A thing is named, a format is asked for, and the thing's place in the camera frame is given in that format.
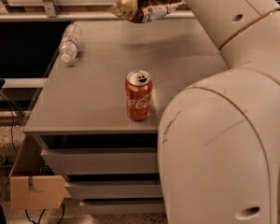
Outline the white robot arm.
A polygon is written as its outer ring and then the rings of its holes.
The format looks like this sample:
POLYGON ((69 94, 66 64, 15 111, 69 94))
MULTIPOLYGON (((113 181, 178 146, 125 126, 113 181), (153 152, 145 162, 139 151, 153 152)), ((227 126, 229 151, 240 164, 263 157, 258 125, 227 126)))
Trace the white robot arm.
POLYGON ((228 69, 186 87, 161 117, 168 224, 277 224, 280 5, 185 1, 228 69))

